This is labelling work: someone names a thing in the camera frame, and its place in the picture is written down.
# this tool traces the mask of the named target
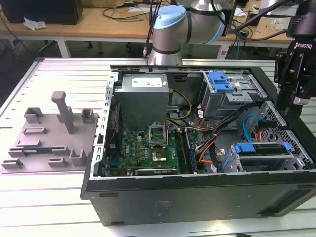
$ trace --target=workbench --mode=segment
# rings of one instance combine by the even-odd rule
[[[261,67],[273,79],[273,61],[183,60],[184,65]],[[8,157],[29,106],[57,113],[52,92],[65,91],[74,113],[93,108],[102,113],[105,76],[110,65],[144,65],[142,59],[53,59],[34,62],[0,108],[0,162]],[[316,135],[316,101],[303,108],[301,119]],[[316,197],[284,217],[103,227],[88,200],[80,199],[84,172],[0,175],[0,235],[179,237],[247,233],[252,236],[312,237]]]
[[[259,1],[250,0],[245,11],[252,5],[260,5]],[[139,13],[115,13],[114,17],[126,17]],[[62,57],[71,56],[67,41],[92,41],[92,42],[125,42],[125,43],[144,43],[148,33],[148,20],[145,16],[140,18],[143,21],[120,22],[109,19],[102,15],[101,8],[84,8],[82,17],[76,25],[59,25],[48,24],[46,29],[32,31],[23,24],[11,24],[4,17],[7,26],[21,40],[55,40],[58,43]],[[244,22],[246,17],[237,17],[237,20]],[[253,29],[253,38],[261,38],[275,33],[271,26],[272,19],[260,20],[258,27]],[[3,22],[0,22],[0,39],[14,39],[13,35],[8,32]],[[228,34],[221,37],[215,45],[219,45],[217,59],[225,59],[228,48],[233,44],[235,35]],[[270,48],[287,48],[292,39],[285,34],[273,37],[264,41],[247,42],[246,46],[252,47],[270,47]]]

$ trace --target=robotiq logo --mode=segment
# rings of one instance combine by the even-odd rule
[[[307,44],[307,43],[296,43],[294,46],[294,49],[296,48],[308,48],[308,49],[312,49],[312,45],[311,44]]]

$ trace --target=gray power supply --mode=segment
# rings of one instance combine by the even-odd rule
[[[125,74],[116,95],[124,131],[147,130],[148,125],[166,122],[169,100],[166,74]]]

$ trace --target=metal table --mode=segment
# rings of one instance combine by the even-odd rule
[[[100,112],[112,65],[145,64],[142,59],[53,59],[34,62],[0,109],[0,161],[23,126],[28,106],[55,113],[51,92],[66,92],[66,102],[79,112]],[[272,80],[273,61],[184,60],[185,65],[261,67]],[[316,134],[316,101],[304,107],[302,120]],[[1,236],[252,236],[309,237],[316,231],[316,197],[284,217],[103,227],[89,201],[82,201],[83,171],[0,175]]]

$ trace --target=floor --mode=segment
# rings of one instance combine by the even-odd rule
[[[39,56],[40,49],[44,47],[44,41],[27,40],[23,41],[24,45],[32,52],[34,56]],[[0,52],[0,106],[4,103],[12,90],[18,84],[24,73],[32,64],[33,56],[25,50],[19,41],[15,41],[15,50],[10,51],[7,48]],[[68,42],[72,57],[82,58],[142,58],[144,45],[142,43],[131,44],[131,50],[126,50],[125,43],[103,43],[103,55],[99,55],[97,43],[93,42],[93,48],[88,47],[87,42]],[[0,46],[3,48],[3,43],[0,40]],[[197,59],[215,59],[217,57],[218,47],[215,45],[195,45],[191,58]],[[241,55],[239,59],[252,60],[268,60],[269,50],[266,48],[255,49],[245,47],[239,49]],[[183,46],[181,49],[183,58],[187,58],[188,46]],[[61,57],[57,44],[49,48],[44,53],[45,57]],[[237,58],[237,47],[233,47],[228,59]]]

